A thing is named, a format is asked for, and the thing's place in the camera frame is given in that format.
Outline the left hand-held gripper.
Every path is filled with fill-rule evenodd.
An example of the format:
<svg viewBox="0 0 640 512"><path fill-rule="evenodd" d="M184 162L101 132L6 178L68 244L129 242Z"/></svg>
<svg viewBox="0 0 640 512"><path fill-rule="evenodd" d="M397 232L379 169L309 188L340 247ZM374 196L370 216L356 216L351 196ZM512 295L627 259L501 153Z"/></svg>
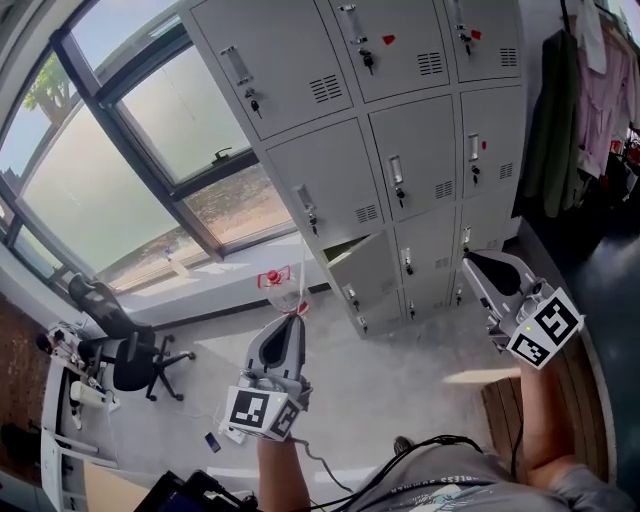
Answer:
<svg viewBox="0 0 640 512"><path fill-rule="evenodd" d="M277 318L249 344L238 382L228 389L224 424L248 436L285 441L308 409L313 387L302 375L304 319Z"/></svg>

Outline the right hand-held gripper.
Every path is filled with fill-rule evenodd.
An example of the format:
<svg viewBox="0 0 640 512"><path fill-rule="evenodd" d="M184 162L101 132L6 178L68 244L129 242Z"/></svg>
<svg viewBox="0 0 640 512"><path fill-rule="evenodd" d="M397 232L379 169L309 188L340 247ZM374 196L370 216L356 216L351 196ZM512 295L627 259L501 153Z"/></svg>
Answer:
<svg viewBox="0 0 640 512"><path fill-rule="evenodd" d="M496 348L537 370L584 327L584 316L565 290L535 275L517 256L467 251L462 270L488 311L488 336Z"/></svg>

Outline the grey metal locker cabinet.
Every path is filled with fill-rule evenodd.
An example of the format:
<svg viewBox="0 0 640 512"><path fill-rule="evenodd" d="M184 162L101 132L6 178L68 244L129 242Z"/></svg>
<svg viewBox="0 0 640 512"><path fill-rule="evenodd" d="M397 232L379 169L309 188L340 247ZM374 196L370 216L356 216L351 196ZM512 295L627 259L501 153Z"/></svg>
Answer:
<svg viewBox="0 0 640 512"><path fill-rule="evenodd" d="M179 16L362 338L472 295L526 124L518 0L183 0Z"/></svg>

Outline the person's left forearm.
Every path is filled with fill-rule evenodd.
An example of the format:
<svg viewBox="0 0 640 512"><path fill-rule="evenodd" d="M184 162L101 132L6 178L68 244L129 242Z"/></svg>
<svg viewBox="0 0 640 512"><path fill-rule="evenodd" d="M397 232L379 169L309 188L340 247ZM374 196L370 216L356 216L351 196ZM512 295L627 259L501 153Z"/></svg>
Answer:
<svg viewBox="0 0 640 512"><path fill-rule="evenodd" d="M259 439L257 457L259 504L263 512L295 512L311 506L293 442Z"/></svg>

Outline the person's right forearm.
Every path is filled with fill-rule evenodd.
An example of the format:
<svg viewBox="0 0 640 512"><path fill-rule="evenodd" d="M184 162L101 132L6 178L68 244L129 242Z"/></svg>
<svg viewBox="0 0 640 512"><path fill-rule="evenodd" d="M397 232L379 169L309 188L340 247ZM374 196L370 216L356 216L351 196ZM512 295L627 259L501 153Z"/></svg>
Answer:
<svg viewBox="0 0 640 512"><path fill-rule="evenodd" d="M520 364L523 455L527 482L550 490L580 466L574 429L554 366Z"/></svg>

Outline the clear water jug red cap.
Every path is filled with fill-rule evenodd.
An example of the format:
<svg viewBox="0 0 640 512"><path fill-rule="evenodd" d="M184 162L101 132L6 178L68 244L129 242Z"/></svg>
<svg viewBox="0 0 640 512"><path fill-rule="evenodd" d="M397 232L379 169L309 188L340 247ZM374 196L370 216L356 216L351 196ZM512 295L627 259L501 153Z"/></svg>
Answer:
<svg viewBox="0 0 640 512"><path fill-rule="evenodd" d="M299 279L290 265L269 270L257 276L257 288L281 314L303 316L309 310L308 292L304 278Z"/></svg>

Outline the clear spray bottle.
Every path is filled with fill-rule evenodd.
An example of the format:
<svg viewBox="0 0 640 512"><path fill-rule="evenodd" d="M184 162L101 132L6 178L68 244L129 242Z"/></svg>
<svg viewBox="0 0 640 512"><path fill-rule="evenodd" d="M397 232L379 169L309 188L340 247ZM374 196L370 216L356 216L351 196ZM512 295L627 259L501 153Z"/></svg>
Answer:
<svg viewBox="0 0 640 512"><path fill-rule="evenodd" d="M164 257L171 269L179 276L184 278L190 277L190 271L182 263L182 251L180 247L168 246L164 250Z"/></svg>

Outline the black office chair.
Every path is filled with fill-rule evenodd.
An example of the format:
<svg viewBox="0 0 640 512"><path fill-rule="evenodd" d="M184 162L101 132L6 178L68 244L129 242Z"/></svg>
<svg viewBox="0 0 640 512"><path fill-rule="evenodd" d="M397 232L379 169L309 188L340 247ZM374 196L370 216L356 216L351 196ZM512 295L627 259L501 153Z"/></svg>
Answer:
<svg viewBox="0 0 640 512"><path fill-rule="evenodd" d="M175 342L171 334L164 336L162 343L157 345L153 328L133 320L113 290L100 281L91 281L76 274L69 282L68 293L109 339L119 343L116 355L105 359L113 365L113 385L117 390L134 392L144 389L146 398L154 402L157 400L154 386L160 381L173 399L184 400L182 394L174 391L166 369L184 359L194 361L196 354L193 351L171 354L168 346Z"/></svg>

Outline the pile of black bags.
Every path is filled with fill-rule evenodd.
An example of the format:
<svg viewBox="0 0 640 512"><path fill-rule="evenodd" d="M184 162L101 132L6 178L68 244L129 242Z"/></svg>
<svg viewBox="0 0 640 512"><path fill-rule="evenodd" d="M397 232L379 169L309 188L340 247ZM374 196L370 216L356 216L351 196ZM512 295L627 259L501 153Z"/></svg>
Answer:
<svg viewBox="0 0 640 512"><path fill-rule="evenodd" d="M622 155L609 153L605 172L596 176L591 170L578 167L583 182L582 202L591 207L618 207L629 200L640 185L640 164Z"/></svg>

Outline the black tablet device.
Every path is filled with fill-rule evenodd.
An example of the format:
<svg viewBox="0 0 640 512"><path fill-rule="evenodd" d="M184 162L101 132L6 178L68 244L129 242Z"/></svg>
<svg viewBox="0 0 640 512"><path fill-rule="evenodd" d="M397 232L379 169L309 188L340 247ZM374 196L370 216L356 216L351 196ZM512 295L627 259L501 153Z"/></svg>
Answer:
<svg viewBox="0 0 640 512"><path fill-rule="evenodd" d="M134 512L261 512L254 495L239 498L202 470L182 480L167 471Z"/></svg>

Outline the person's grey t-shirt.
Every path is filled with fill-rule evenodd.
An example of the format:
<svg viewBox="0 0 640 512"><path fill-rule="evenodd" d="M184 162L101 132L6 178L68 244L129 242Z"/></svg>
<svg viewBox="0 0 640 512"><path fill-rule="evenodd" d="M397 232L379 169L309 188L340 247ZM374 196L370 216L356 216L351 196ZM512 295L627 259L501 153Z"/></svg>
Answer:
<svg viewBox="0 0 640 512"><path fill-rule="evenodd" d="M492 453L468 445L419 448L344 512L640 512L584 465L549 490L516 482Z"/></svg>

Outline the dark green coat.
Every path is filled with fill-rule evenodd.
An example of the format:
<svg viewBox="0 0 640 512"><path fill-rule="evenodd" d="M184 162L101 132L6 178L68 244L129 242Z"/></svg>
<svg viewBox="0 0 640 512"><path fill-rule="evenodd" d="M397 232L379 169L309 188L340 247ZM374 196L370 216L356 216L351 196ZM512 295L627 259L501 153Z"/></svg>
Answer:
<svg viewBox="0 0 640 512"><path fill-rule="evenodd" d="M569 209L579 180L580 70L575 37L559 30L542 45L542 84L534 105L522 195L539 201L546 216Z"/></svg>

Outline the light wooden board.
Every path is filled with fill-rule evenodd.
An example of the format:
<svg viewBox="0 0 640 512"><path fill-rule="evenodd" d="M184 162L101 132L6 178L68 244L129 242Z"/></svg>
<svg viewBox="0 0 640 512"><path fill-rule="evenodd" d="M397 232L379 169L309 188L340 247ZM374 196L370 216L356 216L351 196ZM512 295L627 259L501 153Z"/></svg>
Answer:
<svg viewBox="0 0 640 512"><path fill-rule="evenodd" d="M88 512L133 512L161 478L90 462L83 472Z"/></svg>

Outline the white metal table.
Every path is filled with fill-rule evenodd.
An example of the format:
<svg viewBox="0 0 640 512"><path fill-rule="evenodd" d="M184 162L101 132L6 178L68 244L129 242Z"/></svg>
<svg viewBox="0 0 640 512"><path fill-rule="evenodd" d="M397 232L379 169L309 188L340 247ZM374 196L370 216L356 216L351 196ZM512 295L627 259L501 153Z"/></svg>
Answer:
<svg viewBox="0 0 640 512"><path fill-rule="evenodd" d="M108 469L118 469L115 460L98 457L100 450L92 446L56 432L60 406L65 401L62 397L66 383L65 368L57 363L49 367L46 381L43 410L41 416L41 483L56 512L73 512L65 506L65 500L85 500L84 494L66 491L63 486L63 458L69 457L89 462Z"/></svg>

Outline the white hanging shirt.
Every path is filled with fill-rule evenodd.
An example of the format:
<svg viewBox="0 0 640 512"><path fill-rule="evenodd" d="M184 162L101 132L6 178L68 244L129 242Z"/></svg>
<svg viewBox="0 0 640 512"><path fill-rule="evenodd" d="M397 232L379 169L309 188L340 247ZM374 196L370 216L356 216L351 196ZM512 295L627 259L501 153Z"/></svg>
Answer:
<svg viewBox="0 0 640 512"><path fill-rule="evenodd" d="M604 75L607 69L606 48L600 15L594 0L580 0L576 34L578 46L584 50L588 67Z"/></svg>

